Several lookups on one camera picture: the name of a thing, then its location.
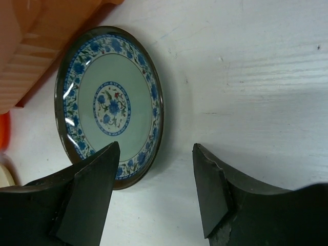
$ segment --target plate rim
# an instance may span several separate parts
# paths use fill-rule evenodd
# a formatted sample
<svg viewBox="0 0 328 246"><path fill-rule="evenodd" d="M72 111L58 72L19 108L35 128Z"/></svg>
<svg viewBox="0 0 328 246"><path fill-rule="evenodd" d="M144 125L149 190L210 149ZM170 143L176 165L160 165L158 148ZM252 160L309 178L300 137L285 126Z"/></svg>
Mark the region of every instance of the plate rim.
<svg viewBox="0 0 328 246"><path fill-rule="evenodd" d="M55 95L54 95L54 107L55 107L55 119L56 119L56 126L57 131L61 140L61 144L64 147L64 151L66 152L68 158L72 162L73 165L79 163L82 158L79 156L78 152L76 151L73 143L68 138L68 132L66 128L66 122L65 122L65 115L64 115L64 84L65 84L65 76L69 68L69 64L74 56L74 54L78 51L79 47L83 45L88 40L104 35L104 34L114 34L121 37L126 38L131 43L133 43L145 56L152 72L153 76L155 78L155 84L157 86L158 90L158 101L159 101L159 108L160 108L160 116L161 119L159 120L158 125L158 139L155 143L154 151L148 160L144 167L142 167L140 170L137 171L135 175L133 175L130 178L124 179L124 180L115 180L114 183L114 190L121 190L128 188L137 182L139 182L149 171L152 164L154 163L154 160L157 156L162 134L163 134L163 126L164 126L164 103L163 103L163 93L162 88L160 84L160 79L157 73L157 70L155 68L155 65L150 58L150 55L146 51L146 49L143 47L143 45L129 32L114 26L99 26L92 28L84 33L82 33L73 43L71 43L67 50L65 50L65 55L63 56L63 59L60 62L59 70L56 77L55 82Z"/></svg>

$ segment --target orange object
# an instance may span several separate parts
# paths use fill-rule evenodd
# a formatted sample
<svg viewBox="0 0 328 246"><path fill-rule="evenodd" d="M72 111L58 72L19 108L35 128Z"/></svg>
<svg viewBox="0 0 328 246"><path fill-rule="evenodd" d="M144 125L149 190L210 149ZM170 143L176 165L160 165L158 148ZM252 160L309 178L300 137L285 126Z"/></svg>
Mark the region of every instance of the orange object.
<svg viewBox="0 0 328 246"><path fill-rule="evenodd" d="M124 0L1 0L0 114L8 112L103 4Z"/></svg>
<svg viewBox="0 0 328 246"><path fill-rule="evenodd" d="M10 115L9 112L0 115L0 150L4 150L9 143Z"/></svg>

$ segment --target plate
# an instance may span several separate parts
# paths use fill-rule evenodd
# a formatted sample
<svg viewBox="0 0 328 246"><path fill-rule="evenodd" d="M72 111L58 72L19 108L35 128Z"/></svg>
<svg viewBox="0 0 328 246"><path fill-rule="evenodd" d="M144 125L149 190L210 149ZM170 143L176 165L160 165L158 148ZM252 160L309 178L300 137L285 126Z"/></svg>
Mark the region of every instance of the plate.
<svg viewBox="0 0 328 246"><path fill-rule="evenodd" d="M117 141L114 188L138 182L154 161L163 131L161 86L144 47L116 27L83 34L59 68L55 114L73 164Z"/></svg>

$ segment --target floral border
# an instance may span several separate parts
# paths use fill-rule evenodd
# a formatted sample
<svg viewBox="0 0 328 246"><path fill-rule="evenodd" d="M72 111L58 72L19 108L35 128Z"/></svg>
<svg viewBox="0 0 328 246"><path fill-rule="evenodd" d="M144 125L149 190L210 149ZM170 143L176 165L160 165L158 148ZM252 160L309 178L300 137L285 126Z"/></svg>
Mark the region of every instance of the floral border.
<svg viewBox="0 0 328 246"><path fill-rule="evenodd" d="M97 118L97 116L96 116L96 100L97 100L98 93L99 93L99 91L100 91L103 87L108 86L108 85L118 87L118 88L123 92L123 94L124 94L124 96L125 96L125 99L127 100L127 104L128 104L128 117L127 117L127 121L125 122L125 124L124 124L124 126L122 127L122 129L119 130L118 132L109 132L109 131L106 131L106 130L101 126L101 124L99 123L98 118ZM129 122L130 122L130 118L131 118L131 104L130 104L130 99L129 99L128 94L127 94L127 92L125 91L125 89L124 89L120 84L118 84L118 83L116 83L116 82L113 82L113 81L109 81L109 82L105 82L105 83L103 83L103 84L97 89L96 94L95 94L94 99L93 99L93 116L94 116L94 118L95 118L95 120L96 120L96 123L97 123L98 127L99 127L99 128L101 129L101 131L104 132L105 134L107 134L107 135L109 135L109 136L118 136L118 135L122 134L122 133L125 131L125 129L128 127L128 124L129 124Z"/></svg>
<svg viewBox="0 0 328 246"><path fill-rule="evenodd" d="M152 123L149 136L139 153L126 161L120 161L116 180L132 177L140 171L156 151L160 125L161 107L156 79L142 52L126 38L104 34L84 43L72 58L64 82L64 116L69 139L82 159L95 153L82 131L77 105L79 83L87 67L97 58L107 54L119 54L133 62L143 74L152 101Z"/></svg>

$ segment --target blue flower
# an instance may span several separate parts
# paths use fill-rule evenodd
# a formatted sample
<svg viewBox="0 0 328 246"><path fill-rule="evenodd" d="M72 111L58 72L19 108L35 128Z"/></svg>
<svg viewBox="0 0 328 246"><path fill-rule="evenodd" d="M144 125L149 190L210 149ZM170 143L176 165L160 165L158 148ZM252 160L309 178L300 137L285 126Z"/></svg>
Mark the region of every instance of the blue flower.
<svg viewBox="0 0 328 246"><path fill-rule="evenodd" d="M112 38L112 46L113 46L113 49L114 49L117 53L119 53L119 52L122 51L122 47L121 47L120 42L119 42L117 39L115 39L115 38Z"/></svg>
<svg viewBox="0 0 328 246"><path fill-rule="evenodd" d="M156 139L158 136L158 128L155 127L154 130L153 130L153 138Z"/></svg>
<svg viewBox="0 0 328 246"><path fill-rule="evenodd" d="M132 57L133 57L133 55L130 51L127 52L127 56L128 56L129 59L132 59Z"/></svg>
<svg viewBox="0 0 328 246"><path fill-rule="evenodd" d="M81 63L74 63L73 69L77 74L84 73L84 66Z"/></svg>
<svg viewBox="0 0 328 246"><path fill-rule="evenodd" d="M110 120L111 120L111 117L109 117L108 114L105 114L102 121L104 124L108 124Z"/></svg>
<svg viewBox="0 0 328 246"><path fill-rule="evenodd" d="M92 51L97 52L97 51L99 50L100 46L99 46L98 43L96 43L96 42L92 42L92 43L90 44L90 48L91 48Z"/></svg>
<svg viewBox="0 0 328 246"><path fill-rule="evenodd" d="M117 169L117 173L116 173L116 177L121 176L122 173L123 173L123 169L122 169L122 167L118 167L118 169Z"/></svg>
<svg viewBox="0 0 328 246"><path fill-rule="evenodd" d="M133 167L133 160L132 160L132 159L129 160L129 162L128 162L128 166L129 166L129 167Z"/></svg>
<svg viewBox="0 0 328 246"><path fill-rule="evenodd" d="M145 65L146 62L145 62L145 59L144 59L144 56L141 55L141 54L138 54L138 62L141 66Z"/></svg>
<svg viewBox="0 0 328 246"><path fill-rule="evenodd" d="M105 97L103 95L100 95L97 100L98 100L98 102L100 104L104 104L105 103Z"/></svg>
<svg viewBox="0 0 328 246"><path fill-rule="evenodd" d="M72 88L70 90L70 93L68 93L69 96L74 96L75 95L75 90Z"/></svg>
<svg viewBox="0 0 328 246"><path fill-rule="evenodd" d="M80 141L80 142L78 142L77 145L79 146L80 150L84 150L86 148L86 143L85 142Z"/></svg>
<svg viewBox="0 0 328 246"><path fill-rule="evenodd" d="M146 161L146 154L144 152L140 152L137 157L137 160L138 160L139 164L142 166Z"/></svg>
<svg viewBox="0 0 328 246"><path fill-rule="evenodd" d="M118 107L118 103L116 100L110 100L109 112L111 112L111 114L113 114L113 115L116 115L117 113L120 112L120 109Z"/></svg>
<svg viewBox="0 0 328 246"><path fill-rule="evenodd" d="M78 125L78 117L76 115L74 115L74 117L73 117L73 122L74 122L75 126Z"/></svg>
<svg viewBox="0 0 328 246"><path fill-rule="evenodd" d="M157 116L157 108L153 108L153 115L154 115L154 117L156 118L156 116Z"/></svg>
<svg viewBox="0 0 328 246"><path fill-rule="evenodd" d="M152 93L153 99L155 100L157 98L157 90L156 90L156 86L154 84L152 84L151 93Z"/></svg>

